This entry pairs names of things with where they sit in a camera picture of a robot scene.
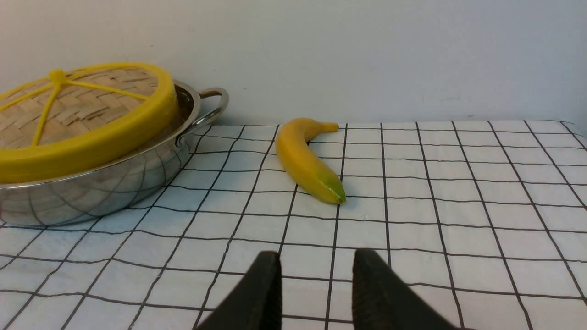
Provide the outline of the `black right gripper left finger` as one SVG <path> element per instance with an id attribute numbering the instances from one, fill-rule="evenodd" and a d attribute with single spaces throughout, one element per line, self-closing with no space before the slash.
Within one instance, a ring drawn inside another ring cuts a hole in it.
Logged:
<path id="1" fill-rule="evenodd" d="M 282 269 L 279 253 L 262 251 L 227 297 L 197 330 L 281 330 Z"/>

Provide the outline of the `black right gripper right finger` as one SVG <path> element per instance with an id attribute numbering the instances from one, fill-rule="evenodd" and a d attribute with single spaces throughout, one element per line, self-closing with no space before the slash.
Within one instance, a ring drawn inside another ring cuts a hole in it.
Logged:
<path id="1" fill-rule="evenodd" d="M 352 280 L 355 330 L 455 330 L 373 249 L 357 249 Z"/>

